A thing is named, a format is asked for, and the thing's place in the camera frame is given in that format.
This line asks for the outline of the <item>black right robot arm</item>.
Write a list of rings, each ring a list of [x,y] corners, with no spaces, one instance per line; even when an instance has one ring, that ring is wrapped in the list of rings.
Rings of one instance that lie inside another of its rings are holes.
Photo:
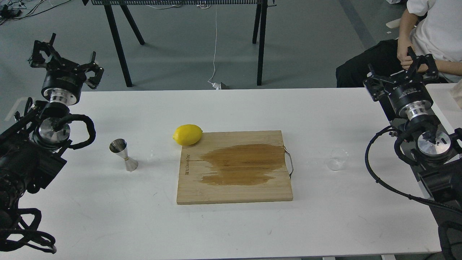
[[[363,81],[365,89],[374,101],[380,103],[390,125],[380,130],[368,143],[365,150],[365,166],[376,181],[384,188],[421,204],[461,214],[461,128],[447,134],[440,129],[441,121],[429,114],[433,105],[424,81],[436,80],[439,72],[431,54],[417,56],[412,47],[407,54],[411,57],[409,69],[400,77],[381,76],[371,71]],[[392,125],[393,120],[405,122]],[[377,176],[369,162],[371,145],[381,135],[389,133],[396,137],[394,151],[397,157],[409,166],[418,168],[417,176],[429,199],[405,194],[386,184]]]

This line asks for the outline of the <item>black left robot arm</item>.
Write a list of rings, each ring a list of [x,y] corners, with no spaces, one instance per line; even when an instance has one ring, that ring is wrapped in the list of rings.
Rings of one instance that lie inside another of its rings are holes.
[[[60,56],[48,42],[36,40],[29,58],[32,68],[47,73],[41,90],[44,100],[27,99],[23,115],[14,114],[15,124],[0,137],[1,251],[28,246],[45,253],[56,252],[56,239],[38,227],[42,214],[36,208],[19,208],[26,193],[45,189],[63,169],[67,149],[89,146],[96,138],[93,121],[83,114],[71,114],[69,107],[80,101],[83,84],[99,85],[104,69],[95,62],[77,64]]]

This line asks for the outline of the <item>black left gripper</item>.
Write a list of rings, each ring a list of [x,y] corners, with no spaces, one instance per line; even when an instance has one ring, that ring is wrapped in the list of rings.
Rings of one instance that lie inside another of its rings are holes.
[[[91,53],[87,64],[63,65],[61,56],[53,47],[55,39],[56,34],[53,33],[48,42],[34,41],[29,66],[46,69],[41,94],[47,101],[75,105],[80,101],[83,83],[90,89],[97,89],[104,68],[96,63],[96,51]]]

